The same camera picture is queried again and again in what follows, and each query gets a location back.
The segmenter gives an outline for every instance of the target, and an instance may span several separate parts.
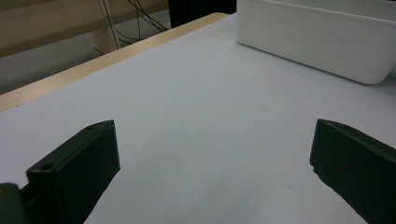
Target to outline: white plastic bin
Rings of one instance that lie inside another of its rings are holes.
[[[238,0],[238,41],[365,84],[396,64],[396,3]]]

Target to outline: white tabletop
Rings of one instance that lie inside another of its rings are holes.
[[[309,164],[317,119],[396,147],[396,77],[366,86],[236,43],[235,15],[0,113],[0,182],[116,122],[87,224],[363,224]]]

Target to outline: wooden table edge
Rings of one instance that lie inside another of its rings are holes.
[[[218,21],[226,16],[228,16],[228,14],[210,14],[196,21],[191,21],[169,31],[147,38],[131,46],[118,49],[97,59],[64,70],[53,76],[43,78],[14,91],[4,93],[0,95],[0,112],[22,105],[51,91],[58,90],[65,85],[108,67],[111,64],[130,58],[145,50],[152,49],[165,42],[204,27],[214,21]]]

